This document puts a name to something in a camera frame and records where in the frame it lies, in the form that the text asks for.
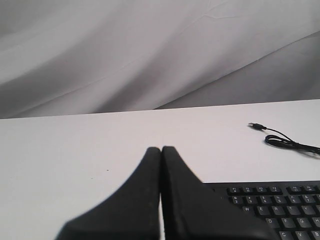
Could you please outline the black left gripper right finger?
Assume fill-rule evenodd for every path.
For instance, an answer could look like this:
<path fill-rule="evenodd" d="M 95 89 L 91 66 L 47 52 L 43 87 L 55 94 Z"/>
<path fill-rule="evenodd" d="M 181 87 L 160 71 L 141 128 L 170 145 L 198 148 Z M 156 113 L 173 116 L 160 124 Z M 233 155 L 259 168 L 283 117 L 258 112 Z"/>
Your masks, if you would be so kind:
<path fill-rule="evenodd" d="M 261 219 L 202 183 L 173 146 L 161 151 L 161 203 L 167 240 L 273 240 Z"/>

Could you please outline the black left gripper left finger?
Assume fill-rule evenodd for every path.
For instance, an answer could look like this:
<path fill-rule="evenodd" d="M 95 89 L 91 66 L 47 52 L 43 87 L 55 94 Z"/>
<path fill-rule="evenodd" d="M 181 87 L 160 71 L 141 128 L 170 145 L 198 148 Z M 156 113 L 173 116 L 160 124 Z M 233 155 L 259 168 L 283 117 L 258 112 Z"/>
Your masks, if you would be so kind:
<path fill-rule="evenodd" d="M 161 151 L 149 147 L 141 162 L 110 197 L 69 220 L 58 240 L 158 240 Z"/>

